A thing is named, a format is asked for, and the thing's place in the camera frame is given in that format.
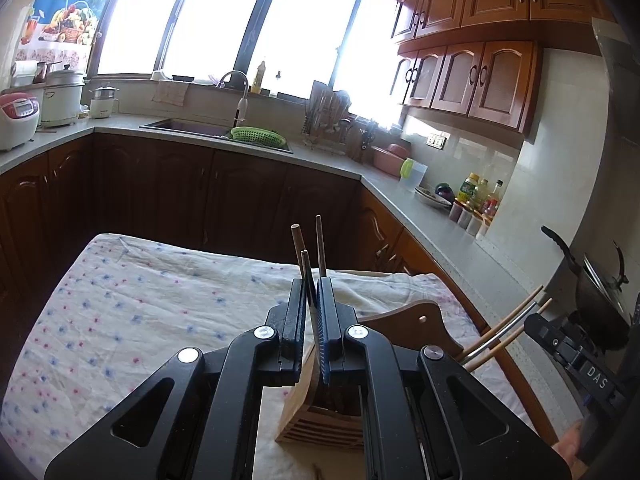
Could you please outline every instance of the window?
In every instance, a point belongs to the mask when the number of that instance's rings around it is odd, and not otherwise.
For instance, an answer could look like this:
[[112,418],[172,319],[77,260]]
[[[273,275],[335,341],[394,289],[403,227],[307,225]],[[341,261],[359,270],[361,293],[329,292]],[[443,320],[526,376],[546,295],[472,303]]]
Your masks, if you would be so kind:
[[355,1],[273,0],[255,45],[249,78],[264,61],[264,88],[270,88],[280,71],[278,92],[308,98],[314,79],[329,82]]
[[265,62],[271,89],[308,98],[314,80],[351,97],[350,112],[389,126],[397,46],[396,0],[117,0],[90,75],[140,73],[220,78]]
[[256,0],[185,0],[169,43],[169,74],[213,75],[234,67]]
[[175,0],[118,0],[98,74],[151,73]]
[[382,126],[397,121],[401,108],[389,98],[398,52],[389,41],[395,16],[395,0],[361,1],[334,84],[334,90],[349,93],[352,114],[373,118]]

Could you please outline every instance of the fruit poster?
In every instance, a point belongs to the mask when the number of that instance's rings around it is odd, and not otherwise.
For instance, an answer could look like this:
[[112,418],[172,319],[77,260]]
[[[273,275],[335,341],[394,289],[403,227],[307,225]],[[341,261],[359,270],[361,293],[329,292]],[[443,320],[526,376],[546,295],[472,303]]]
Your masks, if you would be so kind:
[[16,59],[60,61],[73,70],[86,70],[106,1],[36,0]]

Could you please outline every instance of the wall outlet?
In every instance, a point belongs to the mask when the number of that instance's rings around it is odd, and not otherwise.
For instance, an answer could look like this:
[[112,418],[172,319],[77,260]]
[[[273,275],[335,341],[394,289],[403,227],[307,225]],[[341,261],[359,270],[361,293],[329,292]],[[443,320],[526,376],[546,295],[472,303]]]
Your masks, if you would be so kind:
[[431,146],[432,148],[436,148],[436,150],[443,150],[446,140],[447,137],[429,134],[427,136],[427,145]]

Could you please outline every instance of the wooden knife block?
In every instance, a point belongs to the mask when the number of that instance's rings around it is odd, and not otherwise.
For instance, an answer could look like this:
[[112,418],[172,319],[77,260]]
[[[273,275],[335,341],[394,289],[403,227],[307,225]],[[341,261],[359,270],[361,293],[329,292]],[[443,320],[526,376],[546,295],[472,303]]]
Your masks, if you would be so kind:
[[[420,350],[427,344],[434,344],[451,356],[457,356],[463,350],[447,332],[440,308],[433,301],[415,301],[359,322],[385,335],[394,345]],[[309,352],[302,365],[300,381],[287,396],[276,442],[363,449],[358,388],[325,386],[320,381],[316,348]]]

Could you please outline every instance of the range hood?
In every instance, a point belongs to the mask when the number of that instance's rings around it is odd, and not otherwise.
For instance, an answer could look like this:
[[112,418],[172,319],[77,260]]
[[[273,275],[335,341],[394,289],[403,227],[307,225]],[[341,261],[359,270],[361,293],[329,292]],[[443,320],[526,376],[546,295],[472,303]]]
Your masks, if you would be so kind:
[[640,59],[617,23],[594,19],[593,31],[606,62],[610,108],[618,129],[640,145]]

